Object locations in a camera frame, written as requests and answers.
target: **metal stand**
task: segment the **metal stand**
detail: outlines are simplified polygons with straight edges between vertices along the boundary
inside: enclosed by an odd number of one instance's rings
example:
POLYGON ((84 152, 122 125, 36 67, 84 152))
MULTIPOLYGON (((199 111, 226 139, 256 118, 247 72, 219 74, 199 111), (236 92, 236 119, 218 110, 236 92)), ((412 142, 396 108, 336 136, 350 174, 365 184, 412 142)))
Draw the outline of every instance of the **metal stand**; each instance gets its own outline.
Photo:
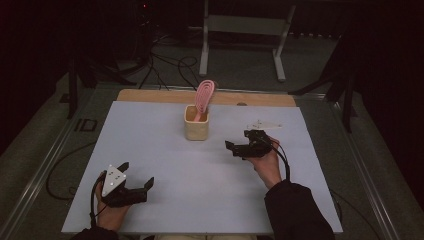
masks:
POLYGON ((275 69, 277 71, 277 79, 280 82, 286 80, 283 64, 281 62, 281 52, 286 41, 290 23, 294 15, 295 6, 290 7, 290 11, 286 19, 265 19, 251 17, 235 17, 209 15, 209 0, 205 0, 205 11, 203 19, 203 47, 200 58, 200 76, 206 76, 208 69, 209 43, 208 33, 210 31, 217 32, 233 32, 233 33, 251 33, 263 35, 280 36, 280 43, 276 49, 272 51, 275 69))

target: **gray floor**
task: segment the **gray floor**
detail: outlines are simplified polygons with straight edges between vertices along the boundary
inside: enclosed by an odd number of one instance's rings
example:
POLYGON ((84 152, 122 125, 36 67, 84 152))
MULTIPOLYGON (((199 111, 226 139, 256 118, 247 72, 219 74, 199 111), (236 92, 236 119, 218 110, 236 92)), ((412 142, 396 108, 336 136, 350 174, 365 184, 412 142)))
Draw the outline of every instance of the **gray floor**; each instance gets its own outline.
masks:
MULTIPOLYGON (((154 47, 154 53, 176 59, 186 56, 200 59, 201 45, 198 39, 177 45, 165 40, 162 43, 164 44, 154 47)), ((284 94, 317 80, 336 44, 333 40, 321 38, 290 37, 282 56, 287 76, 285 83, 276 81, 270 53, 272 46, 269 44, 254 48, 251 45, 223 44, 216 41, 211 44, 207 77, 200 78, 197 75, 198 63, 193 67, 195 74, 187 68, 181 71, 193 84, 195 78, 198 81, 213 79, 219 83, 220 89, 284 94)), ((162 85, 166 84, 171 89, 190 88, 176 66, 155 58, 154 67, 159 75, 152 72, 143 88, 158 88, 158 79, 162 81, 162 85)), ((140 83, 146 72, 147 69, 143 69, 128 79, 140 83)), ((336 238, 424 239, 423 212, 413 199, 384 140, 362 105, 360 95, 356 94, 354 97, 357 116, 352 118, 353 133, 346 134, 339 124, 337 105, 321 99, 320 94, 325 93, 327 87, 323 86, 314 90, 314 94, 296 98, 296 103, 304 114, 329 188, 347 200, 335 196, 342 209, 344 228, 344 233, 336 238), (364 166, 358 165, 358 159, 364 166), (370 190, 370 180, 371 188, 374 187, 376 191, 370 190), (375 206, 376 197, 383 209, 375 206), (380 210, 388 216, 388 219, 383 217, 386 221, 381 222, 380 210), (379 238, 365 219, 376 229, 379 238), (389 228, 393 226, 394 231, 387 230, 387 225, 389 228)), ((59 103, 61 95, 67 92, 66 76, 58 82, 57 93, 44 104, 1 156, 0 224, 8 227, 3 229, 1 239, 6 239, 7 233, 11 234, 9 239, 70 238, 60 232, 70 202, 51 198, 45 190, 45 177, 37 179, 33 176, 40 166, 47 166, 47 170, 52 167, 45 163, 49 157, 54 156, 59 160, 66 157, 52 174, 50 185, 55 194, 70 196, 69 191, 74 190, 69 188, 78 187, 94 147, 87 144, 96 141, 110 104, 123 88, 125 86, 114 82, 102 82, 94 90, 80 91, 80 112, 73 120, 66 120, 68 107, 59 103), (79 118, 97 120, 98 127, 94 132, 73 131, 79 118), (61 132, 69 126, 72 131, 68 135, 61 132), (59 144, 58 152, 49 152, 52 146, 58 146, 57 137, 63 135, 67 138, 59 144), (28 185, 37 181, 40 184, 28 185), (30 198, 34 200, 23 204, 20 202, 21 196, 28 198, 28 192, 34 194, 34 198, 30 198), (15 206, 22 205, 28 208, 14 211, 15 206)))

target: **sleeve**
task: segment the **sleeve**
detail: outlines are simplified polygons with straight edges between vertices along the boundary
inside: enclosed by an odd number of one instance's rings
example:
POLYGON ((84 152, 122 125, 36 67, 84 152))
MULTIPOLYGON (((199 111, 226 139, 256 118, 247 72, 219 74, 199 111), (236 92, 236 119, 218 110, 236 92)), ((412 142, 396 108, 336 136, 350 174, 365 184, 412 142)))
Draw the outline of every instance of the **sleeve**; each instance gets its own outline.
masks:
POLYGON ((276 240, 335 239, 307 187, 284 180, 268 191, 265 205, 276 240))
POLYGON ((101 227, 92 227, 84 229, 82 232, 75 235, 71 240, 118 240, 118 234, 112 230, 106 230, 101 227))

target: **white tabletop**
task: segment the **white tabletop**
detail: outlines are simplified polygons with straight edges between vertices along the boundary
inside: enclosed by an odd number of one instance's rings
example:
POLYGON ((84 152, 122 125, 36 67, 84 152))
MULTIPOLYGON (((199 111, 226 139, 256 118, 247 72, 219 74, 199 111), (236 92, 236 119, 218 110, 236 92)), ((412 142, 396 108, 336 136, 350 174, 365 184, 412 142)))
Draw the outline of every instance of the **white tabletop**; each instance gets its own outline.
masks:
MULTIPOLYGON (((334 232, 342 232, 303 116, 296 107, 210 106, 206 141, 184 138, 186 104, 114 102, 64 223, 63 232, 90 227, 90 192, 99 173, 129 162, 127 188, 155 184, 146 203, 131 207, 121 228, 139 234, 269 234, 267 191, 252 165, 233 157, 225 140, 246 144, 258 119, 282 124, 279 139, 291 180, 309 187, 334 232)), ((281 163, 284 177, 284 164, 281 163)))

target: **pink object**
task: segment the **pink object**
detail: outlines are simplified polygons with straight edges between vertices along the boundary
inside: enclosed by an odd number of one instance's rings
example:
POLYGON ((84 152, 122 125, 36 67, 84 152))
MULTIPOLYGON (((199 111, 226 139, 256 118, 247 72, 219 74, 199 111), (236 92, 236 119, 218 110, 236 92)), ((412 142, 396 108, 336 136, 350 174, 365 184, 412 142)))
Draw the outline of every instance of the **pink object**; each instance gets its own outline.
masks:
POLYGON ((197 108, 197 114, 194 117, 194 122, 198 122, 202 113, 206 112, 209 101, 212 98, 212 94, 215 91, 215 82, 212 80, 203 80, 196 91, 195 105, 197 108))

